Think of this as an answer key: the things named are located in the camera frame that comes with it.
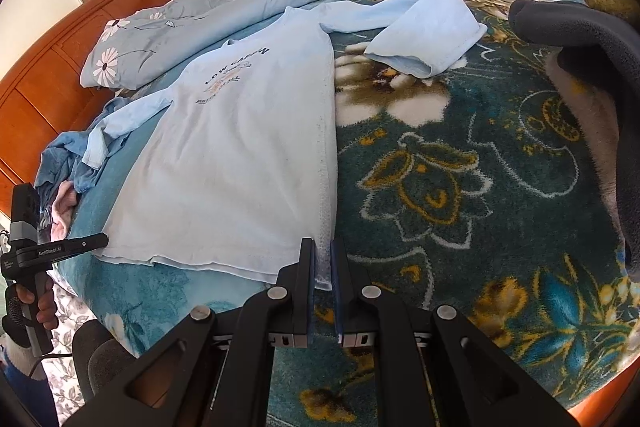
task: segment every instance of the shirt graphic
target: shirt graphic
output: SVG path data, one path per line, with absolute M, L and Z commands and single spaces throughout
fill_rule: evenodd
M 255 54 L 264 55 L 268 52 L 268 48 L 261 48 L 254 52 L 245 55 L 244 57 L 238 58 L 238 60 L 234 60 L 232 63 L 223 67 L 218 73 L 213 74 L 213 76 L 205 82 L 205 93 L 209 93 L 207 98 L 201 98 L 196 100 L 196 103 L 207 103 L 211 100 L 217 93 L 222 89 L 226 84 L 230 82 L 237 82 L 240 80 L 240 73 L 242 70 L 246 68 L 251 68 L 252 63 L 247 60 L 249 57 L 252 57 Z

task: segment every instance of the person's hand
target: person's hand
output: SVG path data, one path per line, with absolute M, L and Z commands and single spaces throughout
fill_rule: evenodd
M 38 299 L 40 311 L 36 315 L 36 320 L 44 325 L 47 330 L 55 330 L 58 327 L 58 317 L 56 317 L 58 306 L 53 296 L 53 280 L 51 277 L 47 277 L 45 288 L 47 291 Z M 35 299 L 33 293 L 20 284 L 16 285 L 15 292 L 18 294 L 18 299 L 25 304 L 31 304 Z

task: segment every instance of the dark gray cloth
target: dark gray cloth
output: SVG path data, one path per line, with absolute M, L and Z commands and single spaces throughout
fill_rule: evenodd
M 85 402 L 136 360 L 96 320 L 87 321 L 78 328 L 72 341 L 72 351 L 78 384 Z
M 629 277 L 640 282 L 640 34 L 612 15 L 573 2 L 518 0 L 509 22 L 521 39 L 563 46 L 558 65 L 605 89 L 616 103 L 620 140 L 616 200 Z

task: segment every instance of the t-shirt sleeve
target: t-shirt sleeve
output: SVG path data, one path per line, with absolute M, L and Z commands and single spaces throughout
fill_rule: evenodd
M 350 33 L 386 28 L 418 1 L 383 0 L 373 5 L 335 1 L 319 4 L 309 11 L 325 32 Z
M 171 105 L 173 90 L 171 87 L 148 94 L 114 111 L 89 133 L 86 151 L 82 163 L 92 169 L 99 169 L 109 153 L 109 143 L 124 134 L 140 127 L 153 115 Z

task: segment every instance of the light blue long-sleeve shirt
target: light blue long-sleeve shirt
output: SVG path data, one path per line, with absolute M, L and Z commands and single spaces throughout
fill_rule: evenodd
M 439 28 L 442 20 L 455 28 Z M 460 58 L 485 30 L 462 0 L 340 1 L 287 8 L 272 25 L 201 55 L 170 87 L 91 132 L 82 161 L 100 168 L 111 139 L 170 106 L 111 210 L 110 244 L 96 255 L 274 283 L 298 258 L 300 238 L 311 237 L 316 283 L 329 289 L 337 152 L 327 33 L 381 27 L 386 34 L 370 44 L 379 60 L 390 58 L 399 71 L 422 64 L 425 76 Z M 403 56 L 406 38 L 410 54 Z

